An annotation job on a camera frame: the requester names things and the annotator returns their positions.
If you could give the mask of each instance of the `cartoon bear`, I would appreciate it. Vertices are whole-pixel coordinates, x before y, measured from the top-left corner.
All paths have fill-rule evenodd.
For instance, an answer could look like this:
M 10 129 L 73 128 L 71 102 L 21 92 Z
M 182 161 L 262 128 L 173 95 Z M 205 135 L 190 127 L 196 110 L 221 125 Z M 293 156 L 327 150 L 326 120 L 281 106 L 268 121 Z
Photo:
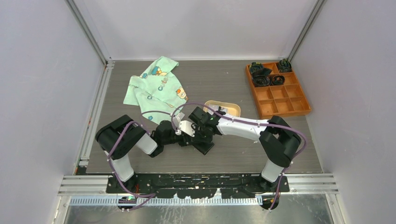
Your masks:
M 166 72 L 162 72 L 161 68 L 156 66 L 154 67 L 153 71 L 151 72 L 151 74 L 153 76 L 165 76 L 167 73 Z
M 176 90 L 176 95 L 178 95 L 181 99 L 185 99 L 186 101 L 188 100 L 188 97 L 181 86 L 178 88 L 178 90 Z

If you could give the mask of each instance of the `gray table surface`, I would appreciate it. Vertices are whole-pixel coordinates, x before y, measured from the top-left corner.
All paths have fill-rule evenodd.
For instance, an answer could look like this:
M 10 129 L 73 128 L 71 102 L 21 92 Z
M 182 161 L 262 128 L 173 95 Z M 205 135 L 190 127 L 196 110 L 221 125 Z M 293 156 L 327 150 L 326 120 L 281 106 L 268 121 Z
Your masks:
M 140 75 L 152 62 L 118 61 L 112 71 L 98 129 L 127 114 L 139 120 L 140 107 L 124 105 L 129 79 Z M 180 61 L 173 74 L 184 87 L 189 102 L 205 103 L 216 100 L 238 104 L 241 117 L 258 119 L 244 67 L 251 61 Z M 183 113 L 187 116 L 194 106 L 186 106 Z M 305 117 L 284 118 L 288 124 L 303 132 L 309 139 L 308 147 L 288 170 L 291 173 L 322 172 L 311 140 L 311 133 Z M 145 119 L 151 130 L 156 124 Z M 261 172 L 267 156 L 260 145 L 252 140 L 236 136 L 214 136 L 215 146 L 203 155 L 192 146 L 180 147 L 177 144 L 165 146 L 164 152 L 155 158 L 133 148 L 129 152 L 132 167 L 137 173 L 257 173 Z M 110 173 L 105 154 L 94 142 L 87 167 L 87 173 Z

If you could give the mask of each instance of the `black mounting plate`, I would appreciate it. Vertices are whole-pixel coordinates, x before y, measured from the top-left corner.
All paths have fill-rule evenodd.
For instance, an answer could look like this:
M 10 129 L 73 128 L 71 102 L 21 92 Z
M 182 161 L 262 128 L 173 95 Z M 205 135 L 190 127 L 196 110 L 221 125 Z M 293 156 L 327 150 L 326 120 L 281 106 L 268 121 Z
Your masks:
M 211 198 L 217 189 L 220 189 L 224 199 L 254 198 L 256 194 L 265 193 L 260 180 L 260 174 L 136 174 L 136 185 L 128 188 L 132 192 L 137 190 L 139 194 L 156 193 L 158 198 L 173 198 L 176 193 L 179 198 Z M 290 191 L 286 176 L 282 177 L 279 189 L 280 192 Z M 111 176 L 106 193 L 125 192 Z

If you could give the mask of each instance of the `white wall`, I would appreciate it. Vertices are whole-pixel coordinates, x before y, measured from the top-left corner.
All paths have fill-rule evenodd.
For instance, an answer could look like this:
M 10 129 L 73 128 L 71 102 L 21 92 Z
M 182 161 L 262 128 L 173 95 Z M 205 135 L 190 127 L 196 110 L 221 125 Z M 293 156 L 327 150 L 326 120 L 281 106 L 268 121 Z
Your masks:
M 315 2 L 76 1 L 99 44 L 116 60 L 287 57 Z
M 103 65 L 63 0 L 1 0 L 0 28 L 0 223 L 50 223 Z
M 351 223 L 395 223 L 396 2 L 327 1 L 292 64 Z

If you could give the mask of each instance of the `black object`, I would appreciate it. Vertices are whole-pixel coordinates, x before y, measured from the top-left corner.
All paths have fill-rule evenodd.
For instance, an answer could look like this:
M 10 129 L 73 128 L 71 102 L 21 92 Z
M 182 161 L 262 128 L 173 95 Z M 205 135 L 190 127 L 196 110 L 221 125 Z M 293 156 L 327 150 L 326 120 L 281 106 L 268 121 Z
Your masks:
M 263 209 L 269 210 L 269 208 L 272 205 L 272 202 L 274 201 L 273 196 L 261 196 L 262 198 L 262 204 L 260 205 Z M 277 208 L 279 205 L 279 197 L 276 198 L 274 206 L 272 206 L 271 210 L 274 210 Z
M 268 123 L 290 127 L 278 116 L 273 116 Z M 267 127 L 260 132 L 259 140 L 269 160 L 284 168 L 289 167 L 301 143 L 301 138 L 296 133 L 277 127 Z
M 276 66 L 279 70 L 280 73 L 284 73 L 284 72 L 291 72 L 291 63 L 289 62 L 289 60 L 282 59 L 280 60 L 278 63 L 276 63 Z
M 250 74 L 252 76 L 252 82 L 255 87 L 269 86 L 271 81 L 269 74 L 272 72 L 271 69 L 265 68 L 261 63 L 253 62 L 250 65 Z
M 179 198 L 211 198 L 218 188 L 222 198 L 254 198 L 256 194 L 267 192 L 260 186 L 260 174 L 138 174 L 133 179 L 134 185 L 129 184 L 127 189 L 135 192 L 136 185 L 139 185 L 139 194 L 155 193 L 158 198 L 173 198 L 175 193 Z M 289 191 L 289 182 L 283 176 L 279 192 Z M 106 193 L 125 192 L 116 178 L 111 176 L 108 178 Z
M 284 81 L 284 76 L 274 76 L 271 78 L 271 85 L 283 85 Z
M 130 197 L 131 197 L 131 196 L 124 196 L 124 197 L 122 197 L 121 199 L 118 199 L 118 204 L 119 204 L 119 205 L 117 205 L 117 207 L 118 207 L 120 210 L 122 210 L 122 209 L 127 210 L 127 209 L 133 208 L 133 206 L 128 205 L 128 204 L 136 203 L 136 198 L 135 198 L 135 197 L 132 197 L 132 198 L 130 199 Z
M 250 65 L 250 74 L 253 74 L 254 72 L 263 69 L 264 66 L 261 63 L 257 63 L 257 62 L 252 62 L 252 64 Z
M 100 147 L 104 151 L 107 151 L 107 153 L 110 153 L 111 149 L 119 138 L 120 133 L 131 121 L 133 120 L 128 115 L 123 115 L 117 120 L 101 128 L 95 135 L 95 139 L 99 143 Z M 145 133 L 146 131 L 142 127 L 130 125 L 117 148 L 111 155 L 111 158 L 113 160 L 117 160 L 124 157 L 140 140 L 140 138 L 145 135 Z
M 212 142 L 213 136 L 215 134 L 221 135 L 220 131 L 217 129 L 217 124 L 219 123 L 220 117 L 213 114 L 204 112 L 199 107 L 189 115 L 189 118 L 194 122 L 192 128 L 195 133 L 191 137 L 186 133 L 181 135 L 176 135 L 175 130 L 172 127 L 170 121 L 163 120 L 157 126 L 156 130 L 151 133 L 151 138 L 158 144 L 157 149 L 151 154 L 156 156 L 156 151 L 159 153 L 163 151 L 164 145 L 178 143 L 180 146 L 194 146 L 202 154 L 207 154 L 208 151 L 214 146 Z

